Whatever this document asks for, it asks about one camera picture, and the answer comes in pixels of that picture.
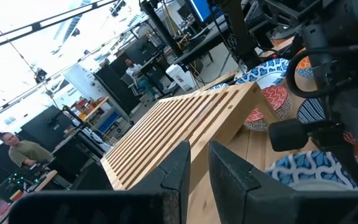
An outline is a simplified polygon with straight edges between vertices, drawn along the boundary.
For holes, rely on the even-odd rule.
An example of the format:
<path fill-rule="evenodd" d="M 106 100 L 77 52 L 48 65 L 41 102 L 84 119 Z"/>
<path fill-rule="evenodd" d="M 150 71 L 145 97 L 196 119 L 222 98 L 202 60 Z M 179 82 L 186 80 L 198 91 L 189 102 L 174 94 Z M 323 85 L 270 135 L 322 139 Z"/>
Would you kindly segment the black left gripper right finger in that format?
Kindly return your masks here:
<path fill-rule="evenodd" d="M 216 141 L 208 160 L 222 224 L 358 224 L 358 191 L 295 190 Z"/>

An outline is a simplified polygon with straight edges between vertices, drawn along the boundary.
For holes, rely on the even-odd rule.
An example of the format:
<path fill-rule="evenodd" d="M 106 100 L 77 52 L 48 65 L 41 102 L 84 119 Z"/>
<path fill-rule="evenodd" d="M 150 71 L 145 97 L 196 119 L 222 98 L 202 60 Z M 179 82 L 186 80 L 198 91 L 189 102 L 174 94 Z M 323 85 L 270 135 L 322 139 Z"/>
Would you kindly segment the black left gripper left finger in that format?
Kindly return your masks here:
<path fill-rule="evenodd" d="M 186 224 L 190 159 L 185 140 L 129 190 L 30 194 L 11 208 L 8 224 Z"/>

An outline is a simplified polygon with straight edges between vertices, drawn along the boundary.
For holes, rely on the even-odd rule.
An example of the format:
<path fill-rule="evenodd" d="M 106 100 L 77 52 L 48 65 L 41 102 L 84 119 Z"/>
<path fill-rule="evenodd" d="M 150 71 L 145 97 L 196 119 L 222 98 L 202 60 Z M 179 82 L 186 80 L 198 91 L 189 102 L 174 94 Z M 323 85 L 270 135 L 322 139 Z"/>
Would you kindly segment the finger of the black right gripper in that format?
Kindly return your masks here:
<path fill-rule="evenodd" d="M 322 151 L 346 144 L 342 126 L 328 120 L 311 123 L 301 123 L 298 119 L 279 121 L 268 127 L 268 134 L 276 152 L 301 149 L 310 139 Z"/>
<path fill-rule="evenodd" d="M 358 186 L 358 163 L 352 145 L 346 142 L 342 136 L 314 137 L 314 144 L 320 151 L 331 152 Z"/>

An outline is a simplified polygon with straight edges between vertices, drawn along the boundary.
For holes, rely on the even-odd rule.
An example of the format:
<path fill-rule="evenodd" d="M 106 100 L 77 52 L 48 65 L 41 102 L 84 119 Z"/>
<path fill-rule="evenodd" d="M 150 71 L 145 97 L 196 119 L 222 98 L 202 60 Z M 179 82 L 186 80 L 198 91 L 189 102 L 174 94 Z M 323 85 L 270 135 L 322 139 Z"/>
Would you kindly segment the navy striped bowl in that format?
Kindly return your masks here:
<path fill-rule="evenodd" d="M 329 121 L 324 113 L 322 103 L 317 98 L 306 99 L 302 102 L 296 117 L 302 124 Z M 358 144 L 358 139 L 341 124 L 329 123 L 313 131 L 309 136 L 318 147 Z"/>

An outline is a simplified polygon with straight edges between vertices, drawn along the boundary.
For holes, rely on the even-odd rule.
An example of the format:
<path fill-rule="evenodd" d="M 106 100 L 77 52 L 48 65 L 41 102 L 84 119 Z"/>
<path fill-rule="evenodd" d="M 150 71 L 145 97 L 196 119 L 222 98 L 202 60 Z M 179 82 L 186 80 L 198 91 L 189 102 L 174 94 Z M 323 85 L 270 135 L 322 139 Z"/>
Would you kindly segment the red leaf pattern bowl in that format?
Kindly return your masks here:
<path fill-rule="evenodd" d="M 292 100 L 286 88 L 282 86 L 270 86 L 262 90 L 264 97 L 275 110 L 280 121 L 287 119 L 292 109 Z M 255 107 L 244 122 L 246 128 L 252 131 L 266 131 L 268 122 L 258 107 Z"/>

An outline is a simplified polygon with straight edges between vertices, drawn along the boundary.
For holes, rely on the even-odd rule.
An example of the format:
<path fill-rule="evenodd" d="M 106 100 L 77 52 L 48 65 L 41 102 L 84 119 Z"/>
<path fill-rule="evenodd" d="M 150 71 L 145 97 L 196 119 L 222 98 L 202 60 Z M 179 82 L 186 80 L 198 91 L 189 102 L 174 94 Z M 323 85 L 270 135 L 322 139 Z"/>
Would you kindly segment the orange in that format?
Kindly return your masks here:
<path fill-rule="evenodd" d="M 296 66 L 296 74 L 304 78 L 313 78 L 313 69 L 308 57 L 303 58 Z"/>

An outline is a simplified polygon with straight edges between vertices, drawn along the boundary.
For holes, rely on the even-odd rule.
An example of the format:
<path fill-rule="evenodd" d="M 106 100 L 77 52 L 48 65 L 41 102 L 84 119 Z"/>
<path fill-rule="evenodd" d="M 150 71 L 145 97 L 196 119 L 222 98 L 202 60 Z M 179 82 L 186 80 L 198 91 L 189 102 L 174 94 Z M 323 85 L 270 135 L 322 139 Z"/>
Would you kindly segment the wooden slatted shelf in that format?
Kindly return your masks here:
<path fill-rule="evenodd" d="M 254 108 L 268 123 L 279 120 L 256 82 L 159 100 L 105 154 L 101 164 L 113 189 L 129 190 L 188 140 L 193 191 L 208 171 L 208 143 L 228 144 Z"/>

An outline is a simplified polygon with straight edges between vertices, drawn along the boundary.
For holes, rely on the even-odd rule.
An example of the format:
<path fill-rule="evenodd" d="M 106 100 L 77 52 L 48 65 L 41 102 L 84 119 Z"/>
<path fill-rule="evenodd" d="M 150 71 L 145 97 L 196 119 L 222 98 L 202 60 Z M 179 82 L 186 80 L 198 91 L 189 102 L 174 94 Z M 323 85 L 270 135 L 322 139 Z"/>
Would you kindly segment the wooden background table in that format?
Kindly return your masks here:
<path fill-rule="evenodd" d="M 36 184 L 34 187 L 30 188 L 30 194 L 35 193 L 35 192 L 39 192 L 42 189 L 45 188 L 45 186 L 47 184 L 49 184 L 54 178 L 55 176 L 58 174 L 58 172 L 56 170 L 52 170 L 50 171 L 45 178 L 42 179 L 41 182 L 39 182 L 38 184 Z M 11 209 L 13 208 L 13 206 L 19 201 L 20 198 L 25 197 L 26 195 L 28 195 L 28 193 L 23 193 L 17 200 L 13 201 L 9 207 L 7 208 L 7 210 L 0 216 L 0 224 L 9 224 L 8 222 L 8 217 L 9 217 L 9 212 L 11 211 Z"/>

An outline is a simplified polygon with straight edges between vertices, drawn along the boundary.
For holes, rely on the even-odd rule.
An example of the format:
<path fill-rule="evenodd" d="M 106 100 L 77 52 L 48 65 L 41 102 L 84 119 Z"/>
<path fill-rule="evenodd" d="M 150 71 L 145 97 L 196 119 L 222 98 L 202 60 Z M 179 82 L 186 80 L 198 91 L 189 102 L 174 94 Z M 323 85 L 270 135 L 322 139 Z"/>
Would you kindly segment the person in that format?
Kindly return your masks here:
<path fill-rule="evenodd" d="M 151 81 L 149 81 L 144 75 L 141 75 L 142 66 L 136 63 L 133 63 L 129 58 L 125 59 L 125 65 L 127 66 L 126 73 L 133 79 L 136 87 L 138 89 L 147 90 L 153 101 L 156 100 L 158 93 L 154 90 L 154 86 Z"/>
<path fill-rule="evenodd" d="M 9 146 L 9 157 L 19 167 L 31 167 L 37 162 L 53 159 L 53 154 L 41 145 L 28 140 L 20 140 L 13 133 L 0 132 L 0 140 Z"/>

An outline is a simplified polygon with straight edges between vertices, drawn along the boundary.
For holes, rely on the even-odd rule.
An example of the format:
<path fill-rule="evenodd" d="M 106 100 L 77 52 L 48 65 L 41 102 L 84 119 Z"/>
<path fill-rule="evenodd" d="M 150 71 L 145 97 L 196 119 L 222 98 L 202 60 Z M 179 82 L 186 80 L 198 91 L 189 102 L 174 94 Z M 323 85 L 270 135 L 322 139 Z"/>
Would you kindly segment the wooden rack with items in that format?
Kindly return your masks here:
<path fill-rule="evenodd" d="M 95 101 L 80 98 L 71 106 L 71 110 L 92 129 L 98 130 L 100 134 L 108 134 L 114 128 L 118 131 L 117 120 L 120 114 L 109 104 L 109 97 L 102 96 Z"/>

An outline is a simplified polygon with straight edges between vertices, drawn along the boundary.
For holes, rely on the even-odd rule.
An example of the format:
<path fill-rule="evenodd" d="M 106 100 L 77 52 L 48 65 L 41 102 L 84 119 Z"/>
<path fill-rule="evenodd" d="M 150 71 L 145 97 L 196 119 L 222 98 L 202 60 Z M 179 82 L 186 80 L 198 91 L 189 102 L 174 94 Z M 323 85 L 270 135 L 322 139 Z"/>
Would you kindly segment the black desk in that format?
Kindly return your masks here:
<path fill-rule="evenodd" d="M 218 28 L 214 23 L 208 25 L 207 28 L 209 29 L 209 32 L 207 33 L 205 39 L 189 52 L 185 52 L 180 57 L 177 57 L 173 61 L 173 64 L 188 65 L 192 61 L 208 53 L 211 49 L 215 48 L 223 41 L 223 38 L 219 34 Z"/>

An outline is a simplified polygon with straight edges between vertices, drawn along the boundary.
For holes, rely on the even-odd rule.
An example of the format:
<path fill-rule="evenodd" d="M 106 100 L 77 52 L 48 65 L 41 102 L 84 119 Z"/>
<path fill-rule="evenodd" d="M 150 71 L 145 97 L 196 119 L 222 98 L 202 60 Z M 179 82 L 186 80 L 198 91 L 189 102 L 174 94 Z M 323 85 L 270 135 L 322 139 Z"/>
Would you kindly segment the black keyboard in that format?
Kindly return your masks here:
<path fill-rule="evenodd" d="M 189 38 L 186 36 L 182 41 L 182 51 L 184 53 L 187 53 L 191 50 L 193 50 L 197 45 L 202 43 L 206 38 L 206 35 L 200 35 L 194 38 Z"/>

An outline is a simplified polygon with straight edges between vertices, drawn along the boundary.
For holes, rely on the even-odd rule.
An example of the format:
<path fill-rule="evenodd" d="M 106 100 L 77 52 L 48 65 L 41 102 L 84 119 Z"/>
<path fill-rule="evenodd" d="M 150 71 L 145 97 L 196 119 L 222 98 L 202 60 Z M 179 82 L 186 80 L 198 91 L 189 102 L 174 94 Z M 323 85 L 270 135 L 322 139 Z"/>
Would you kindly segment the blue screen monitor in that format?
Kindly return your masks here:
<path fill-rule="evenodd" d="M 207 0 L 188 0 L 196 18 L 200 22 L 206 22 L 211 12 Z"/>

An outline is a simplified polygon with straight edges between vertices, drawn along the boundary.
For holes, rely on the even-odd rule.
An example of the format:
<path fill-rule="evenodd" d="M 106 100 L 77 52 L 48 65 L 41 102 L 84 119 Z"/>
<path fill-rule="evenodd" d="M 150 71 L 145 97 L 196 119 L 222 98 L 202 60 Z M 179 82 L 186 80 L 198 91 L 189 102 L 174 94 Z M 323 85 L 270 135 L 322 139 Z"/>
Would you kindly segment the black frame post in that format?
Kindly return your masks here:
<path fill-rule="evenodd" d="M 175 42 L 174 38 L 170 35 L 168 29 L 164 26 L 163 22 L 160 20 L 157 13 L 154 11 L 153 6 L 148 0 L 139 0 L 139 5 L 141 9 L 149 16 L 151 21 L 155 24 L 155 27 L 159 34 L 163 37 L 166 43 L 173 50 L 173 53 L 179 57 L 183 55 L 182 50 L 179 48 L 178 44 Z"/>
<path fill-rule="evenodd" d="M 246 27 L 241 0 L 208 0 L 208 5 L 215 26 L 234 60 L 237 63 L 242 62 L 248 70 L 260 65 L 262 61 L 255 51 L 257 42 Z M 214 6 L 222 12 L 225 18 L 229 32 L 227 36 L 223 34 L 216 21 L 213 12 Z"/>

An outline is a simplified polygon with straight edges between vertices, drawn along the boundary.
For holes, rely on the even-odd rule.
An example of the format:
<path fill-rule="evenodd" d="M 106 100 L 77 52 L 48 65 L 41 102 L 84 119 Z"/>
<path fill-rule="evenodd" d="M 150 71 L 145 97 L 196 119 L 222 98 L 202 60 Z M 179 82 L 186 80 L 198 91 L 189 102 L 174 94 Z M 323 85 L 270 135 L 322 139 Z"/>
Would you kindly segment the black overhead rail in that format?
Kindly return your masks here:
<path fill-rule="evenodd" d="M 0 46 L 117 1 L 118 0 L 97 0 L 96 2 L 85 4 L 84 6 L 80 6 L 78 8 L 71 9 L 69 11 L 65 11 L 51 17 L 47 17 L 45 19 L 41 19 L 25 26 L 10 30 L 8 32 L 2 32 L 0 34 Z"/>

